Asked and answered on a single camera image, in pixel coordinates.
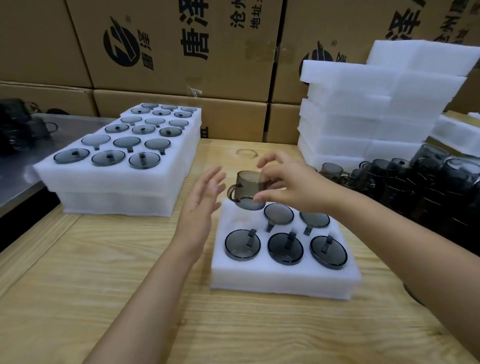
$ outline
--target wooden table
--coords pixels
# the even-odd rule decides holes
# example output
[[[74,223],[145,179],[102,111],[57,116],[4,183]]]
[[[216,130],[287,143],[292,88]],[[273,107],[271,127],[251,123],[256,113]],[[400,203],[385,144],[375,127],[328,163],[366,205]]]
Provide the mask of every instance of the wooden table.
[[[300,157],[296,146],[202,139],[171,218],[50,212],[0,254],[0,363],[81,363],[168,245],[196,178],[221,164],[233,184],[276,148]],[[348,302],[211,291],[218,216],[162,362],[476,363],[345,228],[363,275]]]

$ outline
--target left hand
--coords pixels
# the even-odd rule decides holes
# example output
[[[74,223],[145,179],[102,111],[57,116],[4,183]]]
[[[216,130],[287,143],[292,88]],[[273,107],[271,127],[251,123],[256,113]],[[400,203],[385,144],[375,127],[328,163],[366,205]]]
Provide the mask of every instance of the left hand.
[[[212,228],[212,213],[221,206],[216,198],[225,190],[220,184],[227,174],[221,167],[212,167],[193,185],[181,208],[172,246],[185,252],[196,262],[204,250],[205,242]]]

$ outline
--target hand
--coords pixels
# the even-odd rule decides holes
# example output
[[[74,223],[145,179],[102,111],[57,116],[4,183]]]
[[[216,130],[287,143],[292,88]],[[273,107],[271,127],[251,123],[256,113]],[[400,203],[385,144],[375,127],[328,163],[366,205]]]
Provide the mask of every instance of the hand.
[[[266,166],[276,160],[280,164]],[[258,168],[261,182],[273,182],[268,190],[257,193],[255,202],[278,202],[301,212],[331,214],[335,204],[348,190],[321,176],[305,163],[285,152],[275,151],[262,157]]]
[[[171,245],[185,252],[192,263],[200,258],[212,228],[211,215],[221,206],[216,198],[225,190],[225,184],[220,183],[227,175],[221,169],[213,167],[205,172],[195,182],[181,208]]]

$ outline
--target smoky gray glass mug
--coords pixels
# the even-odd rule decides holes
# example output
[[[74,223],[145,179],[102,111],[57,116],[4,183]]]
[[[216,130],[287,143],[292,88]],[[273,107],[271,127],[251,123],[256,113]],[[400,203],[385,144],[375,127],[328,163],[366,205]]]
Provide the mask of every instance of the smoky gray glass mug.
[[[265,189],[266,183],[260,182],[260,172],[241,170],[237,173],[237,183],[228,188],[227,197],[245,210],[261,210],[265,202],[253,202],[253,197]]]

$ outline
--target stainless steel table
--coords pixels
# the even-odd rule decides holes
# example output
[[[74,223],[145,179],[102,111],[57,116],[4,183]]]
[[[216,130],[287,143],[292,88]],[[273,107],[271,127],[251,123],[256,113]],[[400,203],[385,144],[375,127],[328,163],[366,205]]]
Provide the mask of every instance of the stainless steel table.
[[[0,157],[0,217],[45,187],[33,169],[35,163],[114,120],[54,114],[33,116],[54,122],[59,128],[51,135],[52,139],[37,141],[32,149]]]

